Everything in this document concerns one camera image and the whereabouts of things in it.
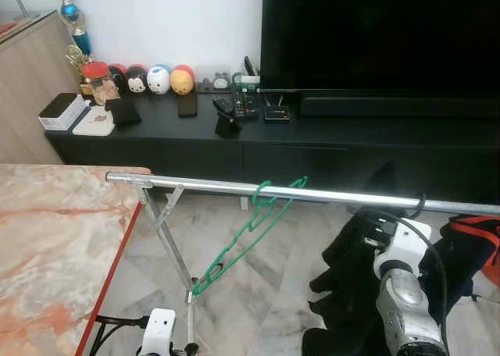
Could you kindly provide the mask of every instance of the tv screen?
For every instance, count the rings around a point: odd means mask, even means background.
[[[261,88],[498,94],[500,0],[263,0]]]

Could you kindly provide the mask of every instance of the marble table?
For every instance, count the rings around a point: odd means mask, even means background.
[[[81,354],[140,212],[101,166],[0,165],[0,355]]]

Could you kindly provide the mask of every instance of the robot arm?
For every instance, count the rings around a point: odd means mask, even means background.
[[[430,227],[411,219],[425,237]],[[375,257],[373,270],[380,278],[377,310],[384,321],[392,356],[445,356],[438,324],[429,315],[429,301],[419,285],[419,263],[426,244],[411,229],[398,223],[391,243]]]

